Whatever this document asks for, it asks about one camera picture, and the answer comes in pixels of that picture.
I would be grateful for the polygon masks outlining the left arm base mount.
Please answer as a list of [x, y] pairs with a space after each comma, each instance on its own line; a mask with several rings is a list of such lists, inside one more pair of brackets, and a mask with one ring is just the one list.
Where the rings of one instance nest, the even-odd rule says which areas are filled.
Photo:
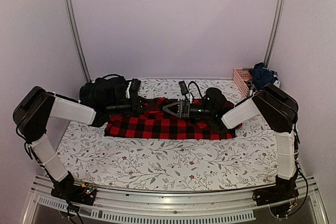
[[53, 189], [51, 195], [65, 201], [92, 206], [96, 198], [96, 186], [90, 183], [76, 184], [73, 176], [68, 174], [61, 181], [51, 180]]

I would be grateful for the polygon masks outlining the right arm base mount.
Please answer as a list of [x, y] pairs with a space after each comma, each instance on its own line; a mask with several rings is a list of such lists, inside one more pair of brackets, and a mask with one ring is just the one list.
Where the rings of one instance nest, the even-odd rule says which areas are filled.
[[270, 207], [270, 212], [274, 217], [286, 218], [293, 209], [293, 204], [289, 200], [292, 198], [295, 199], [297, 196], [299, 196], [299, 193], [296, 188], [296, 177], [287, 180], [276, 176], [276, 184], [274, 186], [254, 190], [252, 199], [256, 202], [257, 206], [287, 200], [284, 204]]

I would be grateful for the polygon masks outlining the red black plaid shirt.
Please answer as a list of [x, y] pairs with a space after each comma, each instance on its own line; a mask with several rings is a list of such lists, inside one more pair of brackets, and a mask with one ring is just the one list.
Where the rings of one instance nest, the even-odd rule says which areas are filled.
[[140, 115], [112, 115], [105, 136], [161, 140], [226, 140], [236, 137], [236, 129], [217, 133], [209, 119], [180, 119], [162, 107], [175, 99], [154, 98], [154, 107]]

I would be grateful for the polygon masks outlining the dark green plaid skirt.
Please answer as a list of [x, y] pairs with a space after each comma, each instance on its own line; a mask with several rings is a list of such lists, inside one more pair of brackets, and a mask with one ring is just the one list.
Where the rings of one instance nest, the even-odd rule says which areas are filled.
[[79, 90], [79, 100], [87, 106], [105, 106], [125, 99], [128, 82], [123, 76], [97, 78]]

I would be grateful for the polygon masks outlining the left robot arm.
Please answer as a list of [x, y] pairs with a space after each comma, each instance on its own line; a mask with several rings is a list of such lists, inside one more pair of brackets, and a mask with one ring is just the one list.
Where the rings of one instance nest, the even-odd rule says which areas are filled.
[[110, 74], [84, 84], [77, 100], [35, 86], [14, 110], [16, 133], [25, 141], [28, 155], [59, 183], [57, 190], [67, 200], [77, 197], [78, 188], [50, 142], [50, 124], [61, 120], [102, 127], [113, 115], [140, 115], [153, 106], [152, 100], [139, 95], [140, 86], [139, 79]]

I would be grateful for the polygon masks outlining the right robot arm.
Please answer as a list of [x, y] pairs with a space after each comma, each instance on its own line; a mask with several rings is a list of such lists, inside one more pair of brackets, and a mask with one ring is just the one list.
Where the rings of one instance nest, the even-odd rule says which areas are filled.
[[272, 188], [271, 196], [276, 201], [284, 200], [292, 191], [291, 184], [286, 180], [293, 180], [297, 175], [297, 102], [271, 83], [231, 109], [225, 108], [226, 101], [218, 88], [208, 88], [200, 104], [178, 100], [163, 106], [163, 111], [180, 119], [205, 119], [216, 133], [228, 133], [243, 122], [261, 115], [276, 137], [277, 179], [283, 180]]

